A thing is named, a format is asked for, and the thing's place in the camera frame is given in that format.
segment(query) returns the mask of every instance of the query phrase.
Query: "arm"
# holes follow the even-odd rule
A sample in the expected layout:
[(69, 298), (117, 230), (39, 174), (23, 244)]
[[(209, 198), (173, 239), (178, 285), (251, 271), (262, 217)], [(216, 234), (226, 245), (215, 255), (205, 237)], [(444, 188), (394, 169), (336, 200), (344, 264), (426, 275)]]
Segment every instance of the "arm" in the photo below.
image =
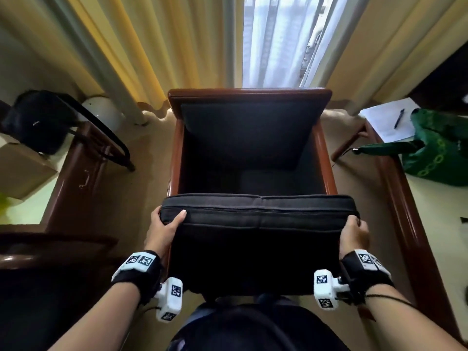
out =
[[(158, 207), (151, 213), (144, 250), (154, 251), (162, 260), (187, 212), (180, 212), (170, 224), (164, 225), (159, 219), (160, 209)], [(139, 301), (140, 292), (134, 284), (114, 284), (49, 351), (119, 350)]]
[[(365, 221), (349, 216), (340, 237), (340, 259), (354, 249), (369, 248), (369, 230)], [(407, 301), (394, 287), (378, 284), (366, 294), (383, 294)], [(387, 298), (367, 298), (369, 307), (383, 335), (399, 351), (466, 350), (445, 330), (416, 309)]]

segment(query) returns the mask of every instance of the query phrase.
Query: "green bag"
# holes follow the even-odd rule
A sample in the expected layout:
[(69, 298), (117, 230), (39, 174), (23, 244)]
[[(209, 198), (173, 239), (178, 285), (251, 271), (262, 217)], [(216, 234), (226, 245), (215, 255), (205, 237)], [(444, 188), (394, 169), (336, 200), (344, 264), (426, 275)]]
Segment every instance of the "green bag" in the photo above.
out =
[(379, 143), (353, 149), (356, 154), (401, 154), (403, 170), (410, 175), (468, 186), (468, 119), (428, 109), (415, 109), (412, 141)]

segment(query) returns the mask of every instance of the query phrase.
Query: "floor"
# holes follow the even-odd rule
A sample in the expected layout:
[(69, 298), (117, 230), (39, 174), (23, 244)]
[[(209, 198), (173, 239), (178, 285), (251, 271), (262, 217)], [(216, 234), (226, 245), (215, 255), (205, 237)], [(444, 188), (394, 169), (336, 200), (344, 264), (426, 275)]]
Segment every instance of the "floor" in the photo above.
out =
[[(146, 127), (127, 124), (120, 134), (128, 144), (137, 171), (128, 173), (116, 165), (108, 165), (97, 197), (96, 214), (104, 217), (99, 219), (97, 228), (120, 239), (113, 252), (117, 256), (142, 247), (150, 213), (166, 196), (175, 118), (171, 112), (163, 119), (160, 118), (164, 114), (157, 114), (159, 118), (150, 113), (146, 116), (149, 122)], [(359, 118), (322, 116), (328, 150), (335, 150), (361, 123)], [(366, 139), (361, 138), (357, 145), (365, 143)], [(361, 217), (369, 224), (372, 253), (392, 272), (397, 288), (412, 301), (373, 158), (348, 153), (333, 167), (333, 172), (338, 192), (354, 198)], [(144, 315), (137, 313), (123, 350), (165, 350), (184, 320), (202, 301), (200, 295), (185, 293), (182, 313), (169, 324), (157, 323), (153, 310)], [(375, 323), (362, 323), (355, 307), (342, 304), (335, 312), (324, 312), (317, 307), (313, 296), (300, 297), (300, 304), (319, 315), (352, 351), (389, 350)]]

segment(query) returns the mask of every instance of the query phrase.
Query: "person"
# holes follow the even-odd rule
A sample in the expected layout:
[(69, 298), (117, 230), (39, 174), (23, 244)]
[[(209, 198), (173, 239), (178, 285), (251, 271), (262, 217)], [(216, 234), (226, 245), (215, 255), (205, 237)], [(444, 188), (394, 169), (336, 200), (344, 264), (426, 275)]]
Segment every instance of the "person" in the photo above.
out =
[[(145, 250), (163, 259), (185, 211), (167, 225), (151, 214)], [(339, 257), (367, 249), (365, 221), (349, 216), (340, 236)], [(367, 294), (386, 295), (409, 302), (388, 284), (372, 286)], [(285, 298), (264, 298), (258, 304), (198, 309), (173, 338), (168, 350), (347, 350), (317, 316)], [(131, 282), (118, 282), (68, 330), (50, 351), (116, 351), (122, 346), (140, 301)], [(366, 298), (366, 306), (387, 338), (399, 351), (462, 351), (465, 348), (410, 305), (389, 298)]]

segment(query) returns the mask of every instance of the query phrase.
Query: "black pen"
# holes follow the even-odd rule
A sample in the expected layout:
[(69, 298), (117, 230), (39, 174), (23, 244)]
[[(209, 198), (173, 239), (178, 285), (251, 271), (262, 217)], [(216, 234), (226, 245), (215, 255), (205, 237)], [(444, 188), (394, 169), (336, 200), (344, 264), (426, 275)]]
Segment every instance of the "black pen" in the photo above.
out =
[(393, 127), (393, 129), (396, 129), (396, 127), (398, 127), (398, 123), (400, 123), (401, 121), (401, 118), (403, 117), (403, 114), (405, 113), (405, 109), (403, 108), (401, 111), (400, 111), (400, 115), (398, 116), (398, 119), (396, 120), (396, 123), (395, 123), (395, 127)]

